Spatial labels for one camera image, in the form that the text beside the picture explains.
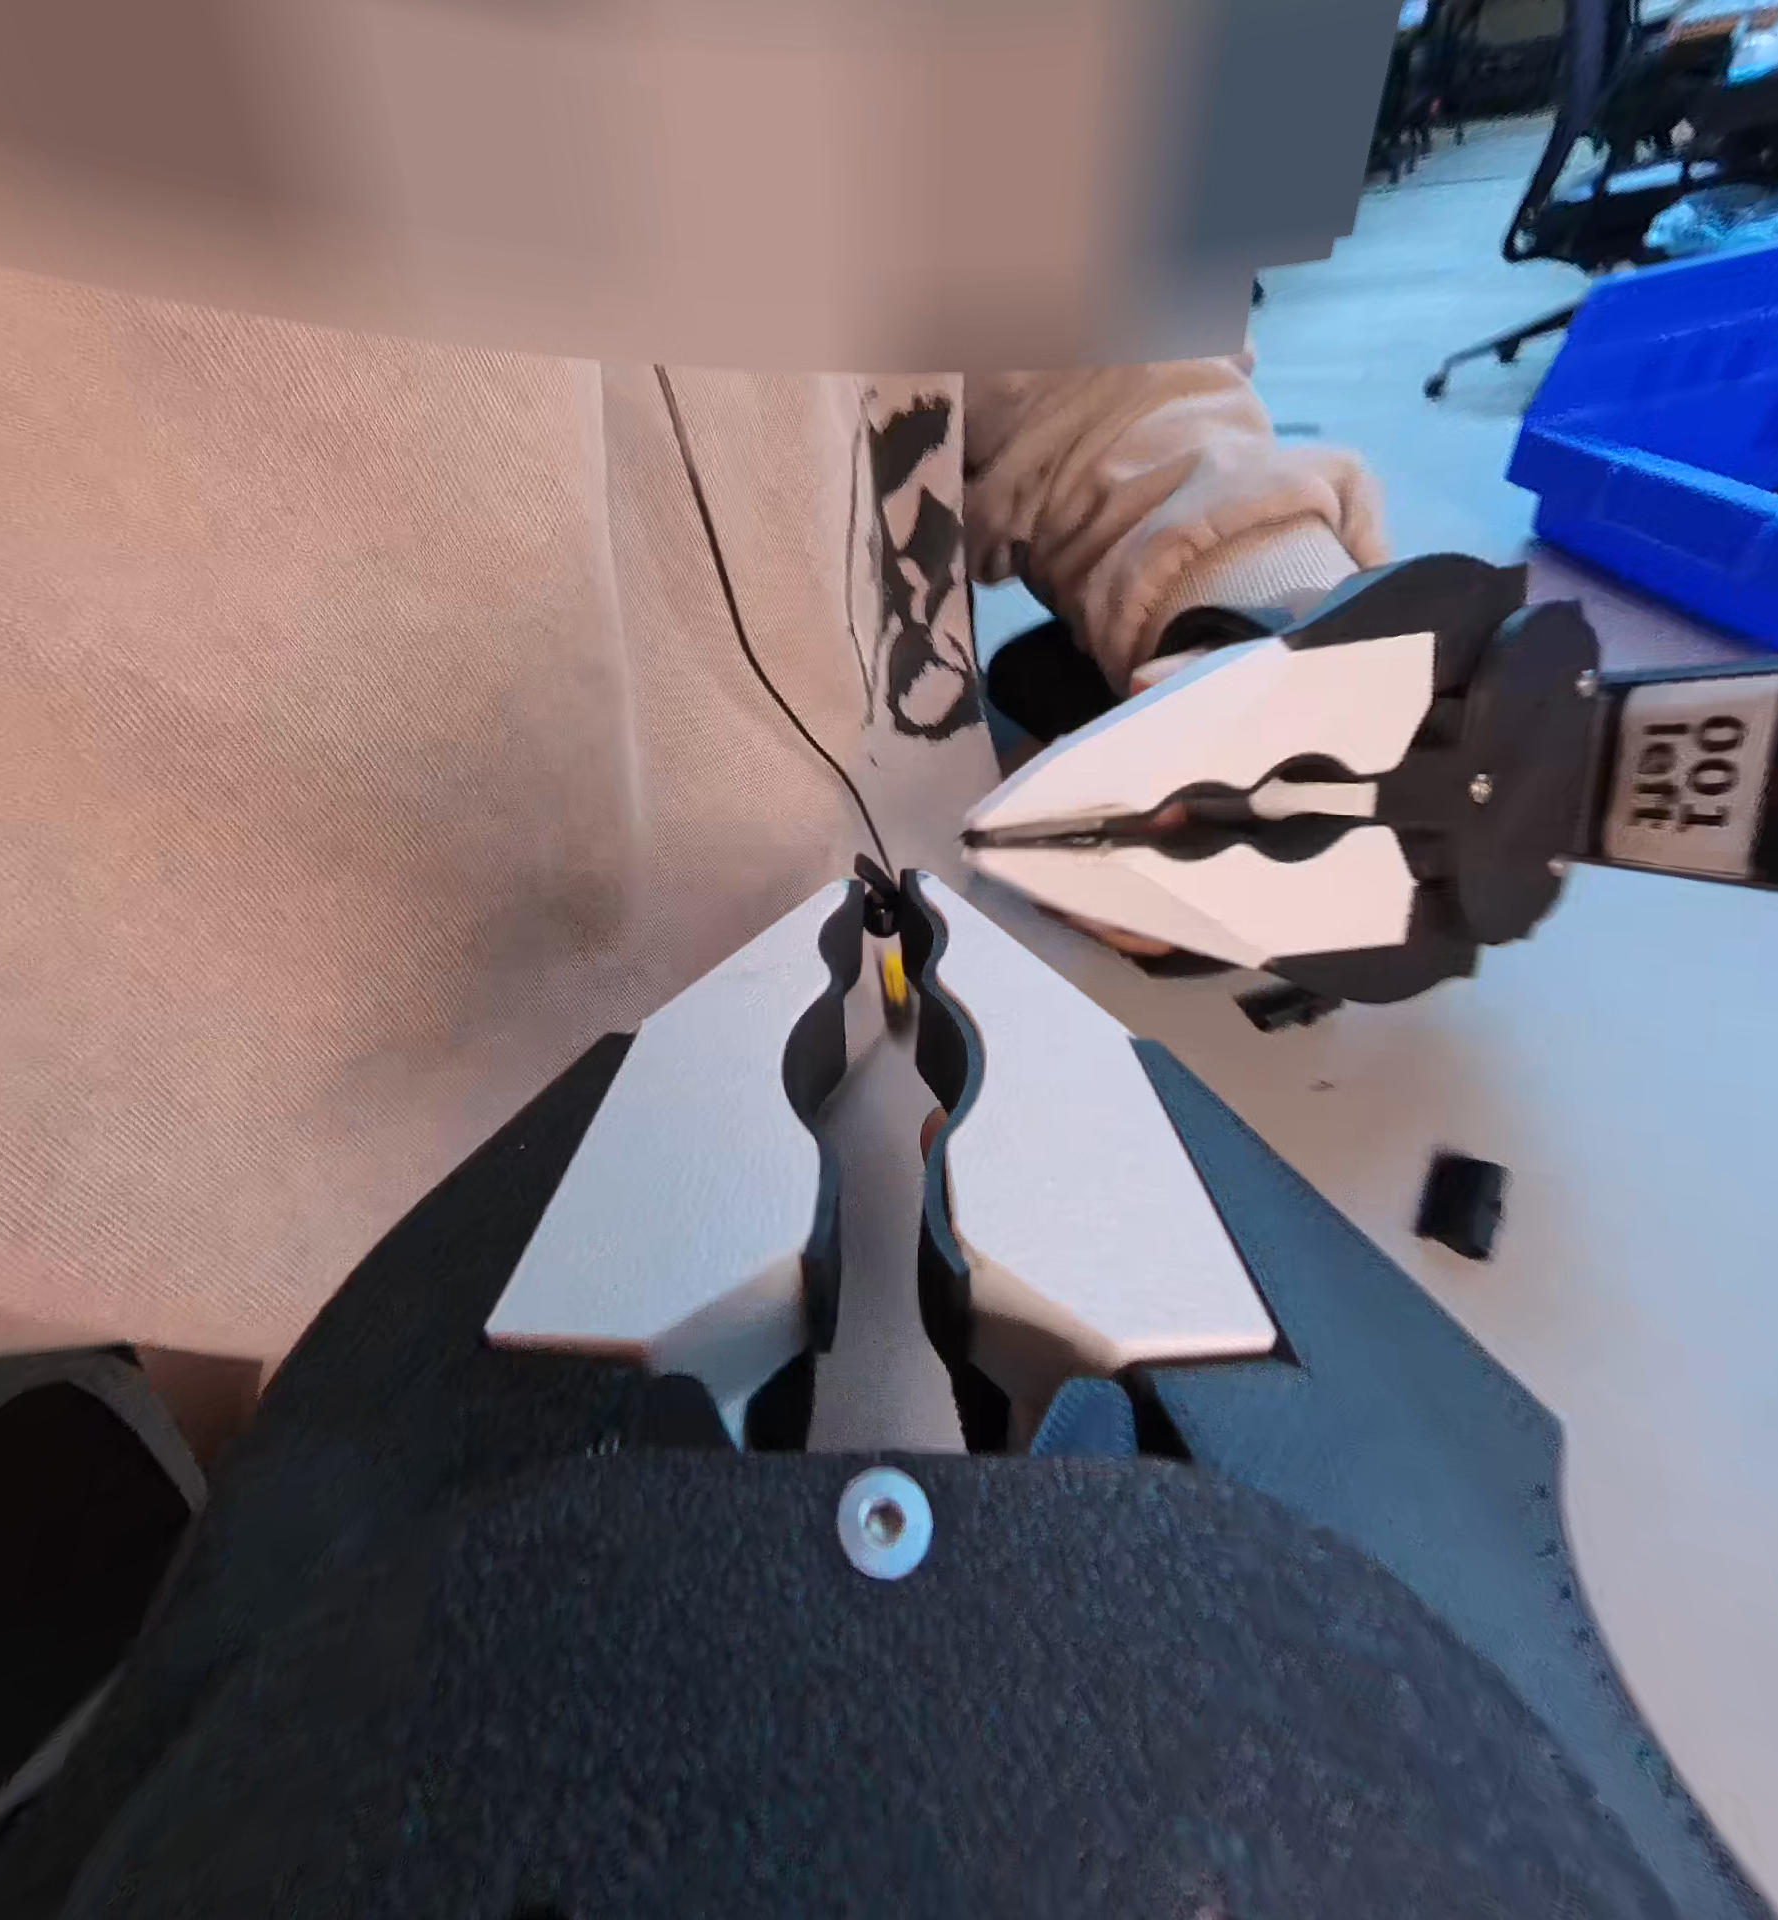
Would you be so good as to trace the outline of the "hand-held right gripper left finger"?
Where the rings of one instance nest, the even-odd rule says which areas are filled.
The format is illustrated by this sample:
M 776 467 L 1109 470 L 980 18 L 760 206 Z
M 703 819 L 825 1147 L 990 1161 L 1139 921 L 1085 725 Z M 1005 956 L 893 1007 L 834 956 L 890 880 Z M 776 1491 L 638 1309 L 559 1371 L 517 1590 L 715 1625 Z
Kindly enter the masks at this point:
M 485 1318 L 496 1346 L 701 1383 L 805 1448 L 841 1294 L 837 1157 L 869 888 L 823 885 L 636 1025 Z

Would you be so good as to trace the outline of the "blue bin with tag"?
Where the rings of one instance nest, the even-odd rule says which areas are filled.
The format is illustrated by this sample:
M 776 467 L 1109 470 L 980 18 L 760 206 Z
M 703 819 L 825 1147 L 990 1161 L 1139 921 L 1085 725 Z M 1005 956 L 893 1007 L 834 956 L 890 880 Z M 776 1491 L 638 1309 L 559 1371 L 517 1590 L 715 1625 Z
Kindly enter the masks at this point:
M 1507 480 L 1539 539 L 1778 652 L 1778 245 L 1599 279 Z

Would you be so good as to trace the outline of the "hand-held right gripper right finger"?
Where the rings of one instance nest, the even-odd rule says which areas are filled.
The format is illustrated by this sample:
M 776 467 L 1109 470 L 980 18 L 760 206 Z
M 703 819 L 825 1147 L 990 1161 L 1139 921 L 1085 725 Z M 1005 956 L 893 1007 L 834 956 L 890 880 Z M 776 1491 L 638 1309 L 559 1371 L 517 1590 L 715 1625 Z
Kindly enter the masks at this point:
M 925 1147 L 917 1300 L 968 1448 L 1069 1379 L 1258 1360 L 1280 1332 L 1136 1036 L 927 871 L 901 871 Z

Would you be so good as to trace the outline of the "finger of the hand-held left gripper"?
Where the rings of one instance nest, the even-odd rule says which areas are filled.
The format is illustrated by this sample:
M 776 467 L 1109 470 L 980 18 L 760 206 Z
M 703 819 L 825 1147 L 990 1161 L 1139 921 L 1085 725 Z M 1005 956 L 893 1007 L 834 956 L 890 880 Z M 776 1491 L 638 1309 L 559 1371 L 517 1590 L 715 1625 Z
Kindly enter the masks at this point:
M 1299 860 L 1234 843 L 1191 858 L 1154 844 L 968 847 L 964 862 L 1061 916 L 1247 966 L 1404 947 L 1418 890 L 1378 825 Z
M 987 839 L 1143 814 L 1191 783 L 1247 793 L 1294 758 L 1393 770 L 1433 700 L 1435 635 L 1227 646 L 1060 735 L 962 819 Z

